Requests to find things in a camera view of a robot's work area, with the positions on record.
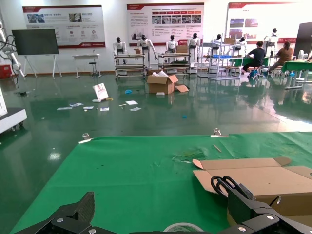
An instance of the seated person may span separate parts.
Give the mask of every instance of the seated person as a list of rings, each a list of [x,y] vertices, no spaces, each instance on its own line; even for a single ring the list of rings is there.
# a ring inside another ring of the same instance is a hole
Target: seated person
[[[245,72],[248,71],[249,67],[261,67],[263,64],[263,58],[265,57],[265,51],[263,49],[263,42],[262,41],[258,41],[257,42],[257,48],[251,50],[246,56],[249,58],[252,58],[252,62],[247,63],[245,66],[243,66],[243,70]]]
[[[272,67],[270,67],[270,72],[272,72],[276,67],[283,66],[287,61],[292,60],[293,49],[290,48],[290,45],[289,41],[285,42],[283,48],[277,52],[276,56],[279,57],[279,60]]]

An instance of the metal rack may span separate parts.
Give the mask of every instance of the metal rack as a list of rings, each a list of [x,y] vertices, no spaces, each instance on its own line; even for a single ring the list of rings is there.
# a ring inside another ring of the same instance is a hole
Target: metal rack
[[[201,44],[201,61],[200,61],[200,72],[197,74],[198,77],[200,78],[209,78],[213,80],[226,80],[226,79],[240,79],[241,76],[241,69],[239,67],[233,67],[234,59],[242,59],[241,66],[243,66],[243,60],[244,57],[228,57],[228,58],[222,58],[222,50],[226,46],[233,47],[234,45],[230,44],[223,44],[222,42],[223,35],[221,36],[221,43],[215,43],[215,42],[210,42],[210,43],[204,43],[202,42]],[[204,57],[203,56],[203,48],[204,47],[219,47],[219,52],[218,52],[218,57],[213,57],[213,49],[211,49],[210,52],[210,57]],[[209,59],[209,64],[208,66],[203,66],[203,59]],[[213,65],[213,59],[216,60],[216,65]]]
[[[142,59],[142,63],[139,64],[123,64],[119,65],[119,59]],[[119,77],[146,77],[146,67],[145,67],[145,55],[114,55],[114,63],[115,63],[115,75],[116,79]],[[127,71],[141,71],[142,73],[137,75],[128,75],[127,73],[121,75],[119,72],[127,72]]]
[[[187,64],[181,64],[181,65],[164,63],[165,58],[178,58],[178,57],[187,58],[188,63]],[[190,73],[188,72],[188,70],[190,70],[190,68],[191,68],[190,57],[191,57],[190,53],[158,54],[158,68],[164,70],[168,74],[176,74],[176,75],[188,74],[188,75],[190,75]],[[177,71],[179,69],[183,70],[183,73],[178,73]]]

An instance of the metal screw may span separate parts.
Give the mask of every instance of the metal screw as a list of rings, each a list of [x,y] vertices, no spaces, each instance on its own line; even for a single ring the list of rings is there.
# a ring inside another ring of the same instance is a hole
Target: metal screw
[[[241,232],[245,232],[246,231],[246,228],[243,228],[243,227],[239,227],[238,228]]]

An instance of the wall poster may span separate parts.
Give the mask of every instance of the wall poster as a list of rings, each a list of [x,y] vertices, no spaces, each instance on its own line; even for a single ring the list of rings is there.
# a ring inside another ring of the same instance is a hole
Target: wall poster
[[[27,29],[54,28],[59,48],[105,47],[101,5],[24,6]]]
[[[309,14],[299,13],[300,9],[304,6],[297,2],[230,2],[226,35],[233,39],[244,36],[252,44],[270,36],[276,28],[278,43],[295,43],[299,24],[311,21]]]
[[[203,34],[204,3],[127,4],[130,46],[145,34],[154,45],[165,45],[174,35],[179,45],[197,33]]]

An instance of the green mat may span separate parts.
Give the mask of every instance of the green mat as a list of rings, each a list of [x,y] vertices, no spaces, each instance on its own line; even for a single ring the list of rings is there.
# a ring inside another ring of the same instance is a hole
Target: green mat
[[[13,232],[94,191],[94,226],[125,234],[188,222],[216,233],[228,227],[226,202],[204,191],[193,175],[196,167],[185,160],[288,156],[291,165],[312,167],[311,137],[306,132],[96,138],[77,145]]]

